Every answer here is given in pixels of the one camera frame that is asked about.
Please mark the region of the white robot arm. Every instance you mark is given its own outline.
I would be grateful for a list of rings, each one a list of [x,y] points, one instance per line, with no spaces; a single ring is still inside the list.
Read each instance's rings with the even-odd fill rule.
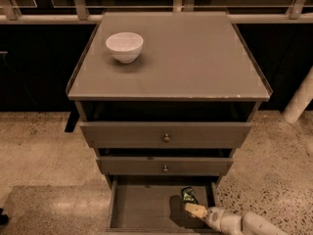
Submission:
[[[185,205],[185,211],[224,235],[289,235],[264,217],[251,211],[238,215],[218,207],[207,209],[192,203]]]

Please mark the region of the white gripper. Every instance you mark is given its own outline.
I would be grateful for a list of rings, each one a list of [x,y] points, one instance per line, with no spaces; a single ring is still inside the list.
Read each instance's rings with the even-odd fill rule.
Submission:
[[[215,231],[221,233],[241,233],[242,217],[217,207],[206,208],[201,205],[187,203],[185,211],[190,215],[204,219],[204,222]]]

